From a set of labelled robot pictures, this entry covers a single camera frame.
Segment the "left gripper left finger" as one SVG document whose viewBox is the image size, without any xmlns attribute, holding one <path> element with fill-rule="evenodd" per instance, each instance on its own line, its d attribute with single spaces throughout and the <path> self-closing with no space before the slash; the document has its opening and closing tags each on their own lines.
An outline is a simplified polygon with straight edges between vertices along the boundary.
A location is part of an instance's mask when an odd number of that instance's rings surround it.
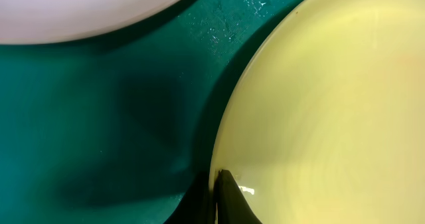
<svg viewBox="0 0 425 224">
<path fill-rule="evenodd" d="M 213 209 L 209 175 L 200 172 L 165 224 L 212 224 Z"/>
</svg>

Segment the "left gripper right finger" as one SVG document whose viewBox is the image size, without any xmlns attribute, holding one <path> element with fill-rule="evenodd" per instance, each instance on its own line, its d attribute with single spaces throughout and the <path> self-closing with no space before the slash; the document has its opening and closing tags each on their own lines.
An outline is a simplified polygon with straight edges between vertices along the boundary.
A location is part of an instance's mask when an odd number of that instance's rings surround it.
<svg viewBox="0 0 425 224">
<path fill-rule="evenodd" d="M 218 224 L 261 224 L 228 170 L 218 172 L 214 201 Z"/>
</svg>

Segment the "white plate with red stain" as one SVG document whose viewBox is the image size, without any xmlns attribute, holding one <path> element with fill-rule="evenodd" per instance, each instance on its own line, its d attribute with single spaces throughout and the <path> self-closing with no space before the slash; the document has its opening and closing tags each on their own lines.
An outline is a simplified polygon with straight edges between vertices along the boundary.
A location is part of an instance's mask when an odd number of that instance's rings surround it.
<svg viewBox="0 0 425 224">
<path fill-rule="evenodd" d="M 180 0 L 1 0 L 1 44 L 59 43 L 109 33 Z"/>
</svg>

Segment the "yellow plate with food scrap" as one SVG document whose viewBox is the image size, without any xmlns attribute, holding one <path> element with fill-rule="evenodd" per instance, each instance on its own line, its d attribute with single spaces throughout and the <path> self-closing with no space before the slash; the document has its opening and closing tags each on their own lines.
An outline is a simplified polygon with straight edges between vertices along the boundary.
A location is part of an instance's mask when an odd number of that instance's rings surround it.
<svg viewBox="0 0 425 224">
<path fill-rule="evenodd" d="M 424 0 L 304 0 L 220 122 L 227 169 L 263 223 L 424 222 Z"/>
</svg>

